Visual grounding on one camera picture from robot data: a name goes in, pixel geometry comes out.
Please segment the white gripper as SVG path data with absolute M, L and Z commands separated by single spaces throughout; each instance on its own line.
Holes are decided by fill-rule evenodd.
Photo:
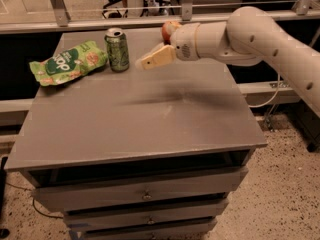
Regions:
M 171 64 L 176 56 L 182 61 L 199 59 L 196 49 L 196 32 L 199 23 L 182 25 L 170 37 L 171 45 L 159 43 L 135 62 L 138 70 L 149 70 Z

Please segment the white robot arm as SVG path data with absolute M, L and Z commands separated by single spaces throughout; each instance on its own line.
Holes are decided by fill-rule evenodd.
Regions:
M 212 58 L 236 66 L 264 61 L 320 116 L 320 53 L 290 36 L 268 13 L 248 6 L 225 22 L 167 22 L 162 37 L 162 43 L 136 61 L 137 67 L 152 69 L 176 59 Z

